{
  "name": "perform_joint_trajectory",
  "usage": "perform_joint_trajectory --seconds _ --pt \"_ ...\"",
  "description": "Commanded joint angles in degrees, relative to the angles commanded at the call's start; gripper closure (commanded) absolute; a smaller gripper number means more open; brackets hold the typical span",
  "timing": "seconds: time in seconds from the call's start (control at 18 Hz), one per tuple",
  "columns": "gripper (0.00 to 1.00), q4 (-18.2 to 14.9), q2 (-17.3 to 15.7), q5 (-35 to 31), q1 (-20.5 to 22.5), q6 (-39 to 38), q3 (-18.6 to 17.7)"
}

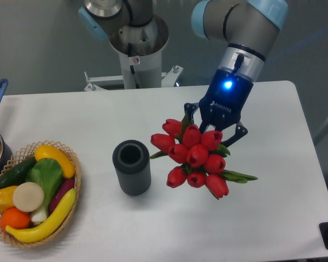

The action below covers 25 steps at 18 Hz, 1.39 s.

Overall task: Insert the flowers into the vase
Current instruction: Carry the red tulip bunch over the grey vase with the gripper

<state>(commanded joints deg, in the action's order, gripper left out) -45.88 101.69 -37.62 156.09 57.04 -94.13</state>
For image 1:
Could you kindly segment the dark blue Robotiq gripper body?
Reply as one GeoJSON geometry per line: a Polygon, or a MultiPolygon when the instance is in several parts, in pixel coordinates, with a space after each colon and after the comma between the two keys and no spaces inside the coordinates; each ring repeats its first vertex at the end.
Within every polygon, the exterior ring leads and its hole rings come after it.
{"type": "Polygon", "coordinates": [[[200,131],[208,126],[222,131],[241,119],[241,111],[253,83],[233,72],[217,69],[206,94],[199,101],[202,123],[200,131]]]}

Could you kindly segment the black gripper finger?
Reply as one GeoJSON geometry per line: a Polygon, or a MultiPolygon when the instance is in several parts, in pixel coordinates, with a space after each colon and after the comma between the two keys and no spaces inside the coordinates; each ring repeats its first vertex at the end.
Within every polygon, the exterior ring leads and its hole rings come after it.
{"type": "Polygon", "coordinates": [[[242,137],[246,136],[247,134],[248,134],[248,129],[243,125],[242,122],[237,122],[235,128],[235,134],[231,136],[229,139],[222,141],[221,144],[224,145],[225,147],[229,147],[235,142],[237,142],[239,139],[241,139],[242,137]]]}
{"type": "Polygon", "coordinates": [[[184,104],[184,123],[187,125],[194,124],[194,113],[198,110],[199,103],[185,103],[184,104]]]}

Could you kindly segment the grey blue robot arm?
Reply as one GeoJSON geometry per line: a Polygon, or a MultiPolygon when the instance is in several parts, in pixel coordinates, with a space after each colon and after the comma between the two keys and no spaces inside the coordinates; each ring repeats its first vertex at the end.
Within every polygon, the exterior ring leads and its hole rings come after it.
{"type": "MultiPolygon", "coordinates": [[[[235,126],[223,142],[230,146],[247,134],[241,111],[288,14],[286,1],[201,1],[191,15],[195,34],[228,44],[204,97],[187,103],[190,120],[201,114],[199,130],[235,126]]],[[[162,87],[162,50],[169,32],[153,12],[152,1],[85,1],[78,11],[95,38],[109,40],[118,53],[126,89],[162,87]]]]}

